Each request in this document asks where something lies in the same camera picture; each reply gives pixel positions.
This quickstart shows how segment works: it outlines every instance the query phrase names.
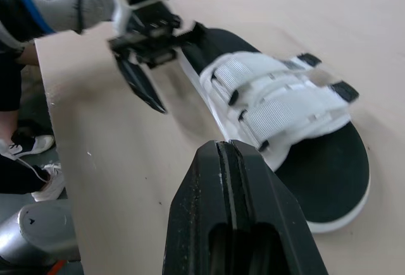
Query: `person's leg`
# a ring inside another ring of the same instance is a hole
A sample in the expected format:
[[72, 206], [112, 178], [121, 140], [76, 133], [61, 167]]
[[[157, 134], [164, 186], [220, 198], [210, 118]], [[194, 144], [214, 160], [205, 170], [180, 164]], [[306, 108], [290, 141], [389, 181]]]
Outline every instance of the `person's leg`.
[[17, 130], [18, 109], [21, 99], [21, 69], [10, 55], [0, 55], [0, 139], [8, 145]]
[[[39, 176], [49, 180], [49, 174], [41, 168], [35, 167]], [[38, 192], [46, 186], [35, 173], [28, 167], [0, 156], [0, 193], [4, 194], [26, 194]]]
[[40, 154], [50, 149], [54, 143], [52, 135], [28, 137], [16, 133], [22, 91], [21, 70], [24, 65], [17, 64], [15, 61], [23, 64], [35, 64], [35, 59], [34, 46], [26, 47], [22, 54], [0, 54], [0, 139], [9, 145], [9, 151], [4, 156], [12, 159]]
[[0, 156], [0, 193], [31, 193], [35, 201], [56, 200], [65, 188], [60, 164], [48, 164], [41, 169], [33, 166], [34, 171], [17, 161]]

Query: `white velcro strap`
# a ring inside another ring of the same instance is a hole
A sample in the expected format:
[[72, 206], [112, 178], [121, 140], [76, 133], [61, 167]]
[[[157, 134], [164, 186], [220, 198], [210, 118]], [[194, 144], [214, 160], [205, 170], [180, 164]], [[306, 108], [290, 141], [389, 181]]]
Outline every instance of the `white velcro strap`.
[[267, 55], [258, 52], [239, 52], [219, 65], [214, 75], [231, 94], [254, 79], [278, 71], [289, 71], [289, 69], [280, 61]]
[[346, 108], [348, 103], [328, 87], [288, 90], [246, 111], [240, 124], [256, 147], [288, 127], [330, 111]]

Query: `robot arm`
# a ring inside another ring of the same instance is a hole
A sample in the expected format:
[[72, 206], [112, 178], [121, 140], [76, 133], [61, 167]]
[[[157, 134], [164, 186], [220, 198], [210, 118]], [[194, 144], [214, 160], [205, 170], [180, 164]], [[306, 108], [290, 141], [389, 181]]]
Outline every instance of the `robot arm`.
[[[117, 65], [133, 92], [153, 109], [166, 113], [139, 64], [154, 68], [176, 58], [175, 47], [200, 40], [202, 25], [176, 36], [180, 17], [165, 0], [0, 0], [0, 52], [49, 34], [83, 29], [112, 21], [118, 37], [109, 42]], [[130, 62], [134, 53], [137, 64]]]
[[0, 0], [0, 51], [22, 42], [74, 30], [80, 33], [101, 21], [113, 20], [125, 33], [130, 13], [158, 0]]

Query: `gray floor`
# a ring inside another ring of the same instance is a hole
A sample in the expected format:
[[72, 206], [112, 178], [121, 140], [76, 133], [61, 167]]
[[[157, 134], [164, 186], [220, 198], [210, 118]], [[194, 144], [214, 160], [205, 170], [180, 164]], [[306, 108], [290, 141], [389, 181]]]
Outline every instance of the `gray floor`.
[[[52, 129], [41, 75], [38, 70], [28, 68], [23, 71], [23, 97], [19, 116], [21, 119], [34, 119], [43, 127]], [[43, 166], [58, 162], [59, 157], [56, 147], [53, 147], [42, 154], [24, 157], [24, 160], [33, 165]], [[67, 198], [66, 192], [60, 198]], [[24, 205], [31, 203], [34, 203], [34, 199], [30, 194], [0, 194], [0, 223], [18, 212]], [[58, 274], [81, 275], [83, 274], [82, 265], [79, 262], [67, 264]]]

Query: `black cable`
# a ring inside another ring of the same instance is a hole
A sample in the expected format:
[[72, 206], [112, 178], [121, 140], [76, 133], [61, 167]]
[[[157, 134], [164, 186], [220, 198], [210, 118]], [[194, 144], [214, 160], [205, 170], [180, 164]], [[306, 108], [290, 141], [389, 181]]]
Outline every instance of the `black cable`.
[[79, 35], [83, 32], [84, 22], [83, 22], [83, 13], [82, 13], [82, 0], [77, 0], [77, 30], [76, 33]]

